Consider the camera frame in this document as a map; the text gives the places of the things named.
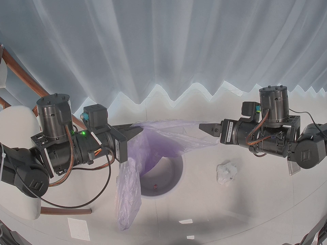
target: robotic arm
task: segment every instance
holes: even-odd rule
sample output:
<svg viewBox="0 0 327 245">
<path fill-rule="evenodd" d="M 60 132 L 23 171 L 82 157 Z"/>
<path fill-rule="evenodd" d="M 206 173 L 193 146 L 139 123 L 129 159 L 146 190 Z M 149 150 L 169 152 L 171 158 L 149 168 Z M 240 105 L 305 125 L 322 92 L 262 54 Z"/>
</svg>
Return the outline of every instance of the robotic arm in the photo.
<svg viewBox="0 0 327 245">
<path fill-rule="evenodd" d="M 320 163 L 326 156 L 327 124 L 309 124 L 300 135 L 300 116 L 289 115 L 287 87 L 268 86 L 259 89 L 259 94 L 260 103 L 243 102 L 242 115 L 249 118 L 200 124 L 199 129 L 220 137 L 223 144 L 245 147 L 259 157 L 267 153 L 287 157 L 304 169 Z"/>
<path fill-rule="evenodd" d="M 127 141 L 143 130 L 131 125 L 109 125 L 107 109 L 95 104 L 84 107 L 81 115 L 88 129 L 74 132 L 67 94 L 39 99 L 37 110 L 42 132 L 31 137 L 35 147 L 28 150 L 2 145 L 2 152 L 6 154 L 2 181 L 33 198 L 35 195 L 42 197 L 47 192 L 49 179 L 54 174 L 67 172 L 71 162 L 70 140 L 73 143 L 74 166 L 91 165 L 94 159 L 108 155 L 110 151 L 117 161 L 123 163 L 127 161 Z"/>
</svg>

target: barcode label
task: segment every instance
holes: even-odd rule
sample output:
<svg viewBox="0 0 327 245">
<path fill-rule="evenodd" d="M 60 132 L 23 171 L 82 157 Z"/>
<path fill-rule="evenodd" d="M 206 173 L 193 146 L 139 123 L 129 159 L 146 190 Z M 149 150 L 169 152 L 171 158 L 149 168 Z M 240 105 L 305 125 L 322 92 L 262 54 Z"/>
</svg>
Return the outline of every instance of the barcode label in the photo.
<svg viewBox="0 0 327 245">
<path fill-rule="evenodd" d="M 233 132 L 233 122 L 229 122 L 229 127 L 228 127 L 228 135 L 227 135 L 227 142 L 231 141 L 231 134 Z"/>
<path fill-rule="evenodd" d="M 116 159 L 118 161 L 120 161 L 120 158 L 119 158 L 119 141 L 117 139 L 115 139 L 116 141 Z"/>
</svg>

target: white trash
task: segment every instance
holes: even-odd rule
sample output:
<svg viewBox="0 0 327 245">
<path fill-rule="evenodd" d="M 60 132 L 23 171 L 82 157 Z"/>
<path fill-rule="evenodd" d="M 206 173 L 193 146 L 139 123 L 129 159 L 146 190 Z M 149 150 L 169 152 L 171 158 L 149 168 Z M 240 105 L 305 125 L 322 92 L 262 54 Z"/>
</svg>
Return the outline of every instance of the white trash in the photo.
<svg viewBox="0 0 327 245">
<path fill-rule="evenodd" d="M 237 174 L 237 168 L 235 164 L 227 163 L 220 164 L 217 166 L 217 182 L 219 184 L 224 184 L 235 178 Z"/>
</svg>

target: teal connector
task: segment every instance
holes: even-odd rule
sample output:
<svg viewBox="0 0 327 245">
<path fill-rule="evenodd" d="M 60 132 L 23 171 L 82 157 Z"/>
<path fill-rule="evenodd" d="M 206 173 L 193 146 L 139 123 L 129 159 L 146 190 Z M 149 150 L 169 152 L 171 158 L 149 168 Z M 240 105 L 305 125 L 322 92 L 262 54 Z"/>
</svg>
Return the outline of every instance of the teal connector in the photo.
<svg viewBox="0 0 327 245">
<path fill-rule="evenodd" d="M 81 115 L 80 115 L 81 119 L 83 120 L 89 120 L 89 115 L 86 113 L 86 112 L 83 112 Z"/>
</svg>

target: curtain fold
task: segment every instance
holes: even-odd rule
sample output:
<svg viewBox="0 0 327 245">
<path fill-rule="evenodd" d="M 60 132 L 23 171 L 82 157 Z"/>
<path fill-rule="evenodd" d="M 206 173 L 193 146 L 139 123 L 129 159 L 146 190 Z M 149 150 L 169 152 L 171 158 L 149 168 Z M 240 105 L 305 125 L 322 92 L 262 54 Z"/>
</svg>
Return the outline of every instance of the curtain fold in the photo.
<svg viewBox="0 0 327 245">
<path fill-rule="evenodd" d="M 156 84 L 327 91 L 327 0 L 0 0 L 0 42 L 49 93 L 106 107 Z M 22 104 L 30 93 L 8 73 Z"/>
</svg>

